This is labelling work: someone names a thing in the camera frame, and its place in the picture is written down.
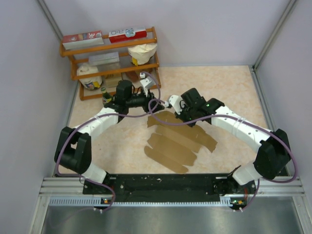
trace shelf board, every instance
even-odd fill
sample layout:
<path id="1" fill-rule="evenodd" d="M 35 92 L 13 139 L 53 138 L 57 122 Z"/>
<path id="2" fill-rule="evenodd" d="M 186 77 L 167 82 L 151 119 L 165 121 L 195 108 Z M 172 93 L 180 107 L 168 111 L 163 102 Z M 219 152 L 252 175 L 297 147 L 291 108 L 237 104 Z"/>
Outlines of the shelf board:
<path id="1" fill-rule="evenodd" d="M 111 50 L 111 49 L 116 49 L 116 48 L 121 48 L 121 47 L 142 45 L 142 44 L 147 44 L 147 43 L 157 43 L 157 36 L 156 36 L 155 28 L 154 27 L 148 28 L 148 29 L 146 29 L 146 32 L 153 33 L 153 38 L 131 40 L 131 41 L 120 42 L 120 43 L 111 43 L 111 44 L 107 44 L 107 45 L 101 45 L 101 46 L 95 46 L 95 47 L 89 47 L 89 48 L 83 48 L 83 49 L 76 49 L 76 50 L 66 50 L 62 44 L 62 41 L 61 41 L 59 53 L 62 57 L 64 57 L 64 56 L 72 56 L 72 55 L 96 52 L 96 51 L 101 51 L 101 50 Z M 108 35 L 103 35 L 102 38 L 107 39 Z"/>
<path id="2" fill-rule="evenodd" d="M 156 79 L 158 80 L 158 83 L 159 83 L 159 87 L 161 88 L 161 83 L 160 83 L 160 78 L 159 78 L 159 74 L 158 74 L 158 69 L 155 68 L 153 71 L 152 71 L 152 75 L 154 77 L 156 77 Z M 129 80 L 128 77 L 123 73 L 122 74 L 122 77 L 123 79 L 126 79 L 126 80 Z M 80 83 L 80 86 L 79 86 L 79 97 L 81 100 L 89 100 L 89 99 L 95 99 L 95 98 L 102 98 L 102 93 L 101 93 L 101 90 L 100 88 L 99 89 L 96 89 L 96 90 L 87 90 L 83 87 L 83 85 Z M 136 88 L 136 91 L 138 89 L 138 87 L 141 86 L 141 83 L 138 81 L 138 82 L 134 82 L 133 85 L 135 86 Z M 151 90 L 153 89 L 157 89 L 157 86 L 154 85 L 150 88 Z M 114 95 L 116 93 L 116 87 L 110 87 L 110 88 L 106 88 L 106 90 L 111 94 L 111 95 Z"/>
<path id="3" fill-rule="evenodd" d="M 92 74 L 87 74 L 87 75 L 82 75 L 82 76 L 77 76 L 77 67 L 78 67 L 77 64 L 78 63 L 87 62 L 88 58 L 77 59 L 74 62 L 71 62 L 71 65 L 72 65 L 71 77 L 72 77 L 73 80 L 77 80 L 77 79 L 84 79 L 84 78 L 97 77 L 97 76 L 106 76 L 106 75 L 110 75 L 110 74 L 124 73 L 124 72 L 130 72 L 130 71 L 137 71 L 137 70 L 143 70 L 143 69 L 150 69 L 150 68 L 157 68 L 157 67 L 159 67 L 159 61 L 158 61 L 157 52 L 150 59 L 150 63 L 149 64 L 139 65 L 139 66 L 132 65 L 131 62 L 130 62 L 130 58 L 126 58 L 126 56 L 128 56 L 128 55 L 129 54 L 127 52 L 119 54 L 119 56 L 121 58 L 123 58 L 123 59 L 120 60 L 121 65 L 125 66 L 123 68 L 118 68 L 118 69 L 114 69 L 114 70 L 105 70 L 105 66 L 109 65 L 109 64 L 99 65 L 99 66 L 97 66 L 99 72 L 92 73 Z"/>

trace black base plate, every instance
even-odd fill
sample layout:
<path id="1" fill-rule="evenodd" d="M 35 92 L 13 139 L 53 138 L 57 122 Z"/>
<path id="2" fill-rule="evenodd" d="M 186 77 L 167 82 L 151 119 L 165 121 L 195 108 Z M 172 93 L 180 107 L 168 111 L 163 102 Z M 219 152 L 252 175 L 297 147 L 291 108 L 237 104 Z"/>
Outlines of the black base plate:
<path id="1" fill-rule="evenodd" d="M 228 174 L 110 174 L 103 184 L 116 193 L 116 202 L 206 202 L 219 201 L 219 188 L 225 194 L 244 194 L 244 188 L 253 194 L 254 182 L 236 188 L 224 186 Z M 100 195 L 111 192 L 88 181 L 83 194 Z"/>

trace wooden shelf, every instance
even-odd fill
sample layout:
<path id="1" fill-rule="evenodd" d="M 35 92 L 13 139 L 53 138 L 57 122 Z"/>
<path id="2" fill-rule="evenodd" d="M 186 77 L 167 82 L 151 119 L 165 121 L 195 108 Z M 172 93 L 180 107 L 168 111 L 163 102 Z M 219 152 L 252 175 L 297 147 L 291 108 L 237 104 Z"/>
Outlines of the wooden shelf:
<path id="1" fill-rule="evenodd" d="M 119 57 L 125 57 L 128 56 L 128 52 L 126 53 L 120 53 Z M 74 62 L 71 63 L 72 66 L 72 79 L 73 80 L 77 80 L 77 79 L 84 79 L 84 78 L 89 78 L 89 77 L 97 77 L 97 76 L 107 76 L 110 74 L 116 74 L 116 73 L 123 73 L 123 72 L 130 72 L 130 71 L 137 71 L 137 70 L 143 70 L 143 69 L 150 69 L 150 68 L 157 68 L 159 67 L 159 62 L 158 61 L 158 56 L 157 56 L 157 52 L 154 54 L 153 58 L 150 59 L 150 61 L 152 61 L 152 63 L 150 64 L 145 64 L 145 65 L 139 65 L 139 66 L 134 66 L 131 65 L 130 63 L 130 58 L 127 59 L 129 62 L 127 64 L 126 67 L 124 68 L 119 68 L 119 69 L 114 69 L 114 70 L 107 70 L 107 71 L 100 71 L 100 72 L 96 72 L 96 73 L 92 73 L 92 74 L 87 74 L 87 75 L 82 75 L 82 76 L 77 76 L 77 64 L 79 63 L 83 63 L 83 62 L 88 62 L 88 58 L 85 59 L 77 59 Z"/>
<path id="2" fill-rule="evenodd" d="M 159 60 L 157 53 L 152 56 L 148 64 L 144 65 L 139 65 L 139 66 L 134 66 L 130 62 L 129 58 L 129 53 L 124 52 L 124 53 L 119 53 L 119 60 L 121 64 L 121 68 L 118 69 L 107 69 L 107 65 L 99 65 L 98 70 L 99 72 L 97 73 L 92 73 L 92 74 L 87 74 L 87 75 L 82 75 L 82 76 L 77 76 L 77 69 L 78 65 L 81 63 L 88 62 L 88 58 L 82 58 L 82 59 L 75 59 L 74 55 L 79 55 L 79 54 L 85 54 L 85 53 L 92 53 L 92 52 L 98 52 L 98 51 L 105 51 L 105 50 L 111 50 L 111 49 L 117 49 L 117 48 L 122 48 L 122 47 L 129 47 L 129 46 L 135 46 L 135 45 L 142 45 L 142 44 L 147 44 L 147 43 L 157 43 L 157 35 L 155 28 L 148 28 L 146 29 L 147 33 L 152 33 L 152 38 L 144 38 L 144 39 L 137 39 L 137 40 L 131 40 L 131 41 L 126 41 L 126 42 L 120 42 L 120 43 L 109 43 L 106 45 L 101 45 L 101 46 L 94 46 L 94 47 L 89 47 L 89 48 L 83 48 L 83 49 L 75 49 L 75 50 L 66 50 L 62 44 L 62 41 L 59 46 L 59 53 L 62 57 L 67 56 L 70 63 L 71 63 L 71 79 L 73 80 L 79 80 L 79 79 L 84 79 L 84 78 L 91 78 L 91 77 L 97 77 L 97 76 L 107 76 L 110 74 L 116 74 L 116 73 L 122 73 L 124 74 L 125 72 L 130 72 L 130 71 L 137 71 L 137 70 L 145 70 L 145 69 L 151 69 L 153 68 L 155 70 L 155 75 L 158 80 L 158 84 L 161 87 L 161 82 L 158 74 L 158 67 L 159 67 Z M 108 39 L 108 34 L 102 36 L 103 39 Z M 114 87 L 110 92 L 110 88 L 108 89 L 108 92 L 110 92 L 112 95 L 115 94 L 116 88 Z M 85 93 L 96 93 L 99 92 L 97 91 L 88 91 L 86 90 L 83 85 L 80 82 L 80 89 L 79 89 L 79 97 L 81 100 L 87 100 L 87 99 L 93 99 L 93 98 L 101 98 L 102 94 L 97 93 L 97 94 L 90 94 L 86 95 Z"/>
<path id="3" fill-rule="evenodd" d="M 159 78 L 159 73 L 158 73 L 158 69 L 155 68 L 154 71 L 152 72 L 152 75 L 154 75 L 154 77 L 156 77 L 158 83 L 159 83 L 159 87 L 161 88 L 161 83 L 160 83 L 160 78 Z M 136 82 L 133 84 L 136 88 L 140 86 L 139 82 Z M 157 89 L 157 86 L 154 85 L 151 87 L 151 90 L 153 89 Z M 110 95 L 114 95 L 116 93 L 116 88 L 115 87 L 111 87 L 111 88 L 107 88 L 107 91 L 110 93 Z M 84 86 L 82 85 L 82 83 L 79 83 L 79 97 L 80 100 L 90 100 L 90 99 L 94 99 L 94 98 L 102 98 L 102 93 L 100 91 L 100 89 L 97 90 L 87 90 L 84 88 Z"/>

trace flattened cardboard box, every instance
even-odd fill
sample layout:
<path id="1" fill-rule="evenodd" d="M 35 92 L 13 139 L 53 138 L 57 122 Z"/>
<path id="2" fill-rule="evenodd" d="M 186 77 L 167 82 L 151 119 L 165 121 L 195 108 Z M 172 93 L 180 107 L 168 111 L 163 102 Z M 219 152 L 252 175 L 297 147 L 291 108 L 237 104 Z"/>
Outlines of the flattened cardboard box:
<path id="1" fill-rule="evenodd" d="M 182 123 L 169 111 L 155 114 L 159 119 L 169 123 Z M 147 157 L 178 174 L 188 172 L 185 166 L 193 166 L 201 146 L 205 146 L 210 152 L 216 147 L 216 140 L 206 134 L 198 125 L 171 126 L 158 122 L 152 116 L 148 117 L 147 127 L 157 125 L 156 133 L 148 139 L 151 147 L 145 146 Z"/>

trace gray metal surface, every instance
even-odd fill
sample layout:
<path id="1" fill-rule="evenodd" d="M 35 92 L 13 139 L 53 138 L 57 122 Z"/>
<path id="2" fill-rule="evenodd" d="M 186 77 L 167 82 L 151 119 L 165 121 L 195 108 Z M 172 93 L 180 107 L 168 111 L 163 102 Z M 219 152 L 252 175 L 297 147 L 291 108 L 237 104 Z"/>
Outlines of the gray metal surface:
<path id="1" fill-rule="evenodd" d="M 282 14 L 281 18 L 277 22 L 277 24 L 276 24 L 276 26 L 275 26 L 271 36 L 269 37 L 269 39 L 265 43 L 265 46 L 263 47 L 259 57 L 257 58 L 254 66 L 253 66 L 255 68 L 255 70 L 258 69 L 258 67 L 261 64 L 263 58 L 265 57 L 265 55 L 267 54 L 267 52 L 269 51 L 269 49 L 273 45 L 277 35 L 279 34 L 279 32 L 281 31 L 281 29 L 284 26 L 285 22 L 287 21 L 289 16 L 292 14 L 294 8 L 296 7 L 297 2 L 298 2 L 298 0 L 290 0 L 289 1 L 289 3 L 287 5 L 284 13 Z"/>
<path id="2" fill-rule="evenodd" d="M 42 234 L 302 234 L 292 198 L 258 198 L 243 213 L 229 208 L 125 208 L 100 214 L 78 207 L 49 207 Z"/>
<path id="3" fill-rule="evenodd" d="M 46 19 L 48 20 L 49 24 L 51 25 L 52 30 L 54 31 L 55 35 L 61 41 L 63 39 L 63 34 L 59 29 L 59 26 L 55 22 L 49 8 L 47 7 L 44 0 L 36 0 L 39 7 L 41 8 L 43 14 L 45 15 Z"/>
<path id="4" fill-rule="evenodd" d="M 265 122 L 266 122 L 269 129 L 276 130 L 276 125 L 275 125 L 275 123 L 272 119 L 272 116 L 270 114 L 268 100 L 265 97 L 265 94 L 263 93 L 263 89 L 261 87 L 261 83 L 259 82 L 258 76 L 257 76 L 257 74 L 254 71 L 252 66 L 249 66 L 249 70 L 250 70 L 250 73 L 252 75 L 254 88 L 255 88 L 257 95 L 258 95 L 258 99 L 260 102 L 260 106 L 262 108 L 262 112 L 263 112 L 263 116 L 265 118 Z"/>
<path id="5" fill-rule="evenodd" d="M 50 199 L 49 206 L 109 206 L 101 203 L 100 197 L 61 197 Z M 114 202 L 113 207 L 229 207 L 233 206 L 230 197 L 221 196 L 220 201 L 207 202 Z"/>

